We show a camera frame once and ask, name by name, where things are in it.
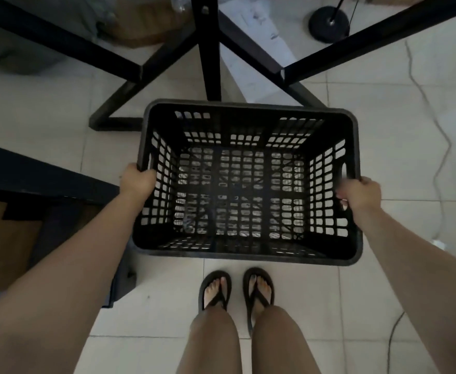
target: black flip-flop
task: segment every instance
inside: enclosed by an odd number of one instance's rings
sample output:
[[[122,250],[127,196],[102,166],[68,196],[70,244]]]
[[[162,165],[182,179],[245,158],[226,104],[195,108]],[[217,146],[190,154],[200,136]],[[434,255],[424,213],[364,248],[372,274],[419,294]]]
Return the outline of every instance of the black flip-flop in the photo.
[[[259,289],[257,288],[257,282],[254,284],[254,289],[252,290],[252,294],[249,295],[249,282],[250,277],[257,276],[262,277],[271,288],[271,301],[268,303],[268,300],[261,294]],[[254,308],[254,302],[256,298],[262,303],[264,308],[269,307],[270,305],[274,305],[275,303],[275,288],[273,286],[273,281],[269,274],[262,270],[261,268],[250,268],[248,269],[245,274],[243,275],[243,296],[245,298],[245,306],[247,307],[247,327],[249,329],[249,335],[252,335],[252,309]]]
[[[227,287],[226,299],[224,298],[223,291],[222,291],[222,288],[221,288],[221,284],[219,284],[219,290],[218,290],[216,296],[214,296],[214,298],[212,298],[212,300],[209,302],[209,304],[204,307],[203,296],[204,296],[204,293],[206,292],[207,286],[209,286],[216,279],[221,280],[221,277],[225,277],[226,278],[226,287]],[[228,302],[229,302],[230,295],[231,295],[231,277],[229,276],[229,274],[226,273],[223,270],[216,270],[216,271],[210,273],[207,277],[205,277],[203,279],[202,284],[200,285],[200,290],[199,290],[199,313],[202,312],[203,310],[205,310],[207,307],[215,306],[216,304],[218,304],[218,302],[222,302],[222,306],[226,310],[227,307],[228,307]]]

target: person's right arm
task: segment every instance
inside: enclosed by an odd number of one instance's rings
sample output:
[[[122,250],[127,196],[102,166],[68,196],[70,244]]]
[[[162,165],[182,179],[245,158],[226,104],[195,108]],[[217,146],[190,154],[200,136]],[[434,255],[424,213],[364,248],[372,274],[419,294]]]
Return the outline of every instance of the person's right arm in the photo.
[[[456,374],[456,258],[387,215],[378,183],[347,180],[337,196],[349,203],[440,373]]]

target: flip-flop sole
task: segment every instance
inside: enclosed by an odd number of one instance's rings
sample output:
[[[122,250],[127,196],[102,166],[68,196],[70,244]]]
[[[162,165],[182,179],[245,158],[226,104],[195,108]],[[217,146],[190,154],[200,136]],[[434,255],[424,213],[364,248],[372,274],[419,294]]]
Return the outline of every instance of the flip-flop sole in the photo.
[[[254,307],[253,304],[250,304],[250,295],[249,295],[249,282],[250,277],[253,275],[257,277],[262,277],[266,283],[271,288],[271,301],[269,302],[270,305],[274,305],[275,303],[275,287],[273,285],[273,281],[269,276],[268,272],[261,268],[250,268],[248,269],[245,274],[243,275],[243,297],[245,298],[245,307],[247,308],[247,328],[249,330],[249,335],[252,335],[252,308]]]
[[[221,279],[221,277],[226,278],[226,307],[228,306],[229,302],[229,297],[231,295],[231,277],[228,273],[226,273],[224,270],[215,270],[212,273],[209,273],[207,277],[205,277],[200,284],[200,290],[199,290],[199,313],[205,310],[204,304],[203,304],[203,295],[204,292],[206,292],[207,286],[209,286],[212,281],[216,279]]]

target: foot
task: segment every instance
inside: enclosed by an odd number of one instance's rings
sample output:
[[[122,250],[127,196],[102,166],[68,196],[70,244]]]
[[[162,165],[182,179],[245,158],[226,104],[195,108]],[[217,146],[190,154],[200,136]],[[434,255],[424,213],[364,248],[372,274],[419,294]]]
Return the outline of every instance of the foot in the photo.
[[[228,285],[226,284],[226,278],[221,277],[221,279],[216,279],[210,283],[209,286],[206,287],[206,290],[203,292],[203,304],[204,308],[207,307],[210,301],[214,299],[214,297],[219,292],[219,286],[221,286],[221,291],[223,292],[224,298],[228,294]],[[218,301],[213,307],[223,307],[223,303]]]
[[[252,295],[252,291],[254,291],[254,285],[257,282],[257,288],[261,292],[262,296],[266,298],[268,303],[271,302],[271,287],[266,283],[266,281],[262,277],[258,277],[256,275],[253,275],[250,277],[249,280],[249,296]],[[264,306],[262,305],[261,301],[259,299],[255,299],[254,301],[254,307],[252,308],[252,326],[256,325],[256,320],[257,318],[262,314],[264,311]]]

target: white cable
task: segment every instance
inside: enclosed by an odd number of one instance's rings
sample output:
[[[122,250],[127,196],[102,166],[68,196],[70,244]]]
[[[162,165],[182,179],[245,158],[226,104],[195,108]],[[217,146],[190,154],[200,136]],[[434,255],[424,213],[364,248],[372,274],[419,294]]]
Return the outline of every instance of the white cable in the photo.
[[[442,229],[444,227],[444,224],[446,222],[446,214],[444,212],[443,196],[442,196],[442,193],[441,193],[441,189],[439,188],[437,179],[439,177],[439,174],[441,174],[441,170],[443,169],[444,165],[446,164],[446,161],[447,161],[448,156],[449,156],[449,152],[451,151],[451,148],[452,148],[453,144],[451,143],[451,140],[449,139],[449,137],[446,134],[446,132],[441,127],[441,124],[439,123],[439,120],[437,118],[437,114],[436,114],[434,108],[432,107],[432,105],[430,104],[429,99],[427,97],[427,94],[425,93],[425,91],[422,88],[422,86],[420,84],[418,84],[418,82],[413,77],[413,55],[411,53],[411,49],[410,49],[410,46],[408,44],[408,40],[407,39],[404,41],[404,45],[406,46],[406,51],[408,53],[408,59],[409,59],[409,72],[408,73],[409,73],[410,79],[413,82],[413,84],[418,88],[420,93],[422,94],[422,98],[423,98],[425,107],[427,108],[427,111],[429,112],[430,117],[432,118],[432,121],[434,122],[434,125],[437,127],[437,130],[439,130],[441,135],[446,140],[446,143],[448,144],[448,148],[446,149],[446,152],[444,152],[443,159],[441,160],[441,163],[439,164],[439,167],[437,168],[437,171],[434,174],[434,177],[432,178],[432,185],[434,186],[437,198],[439,200],[439,206],[441,207],[441,223],[439,225],[439,228],[437,229],[437,232],[432,237],[433,240],[438,240],[439,236],[441,235],[441,232],[442,232]]]

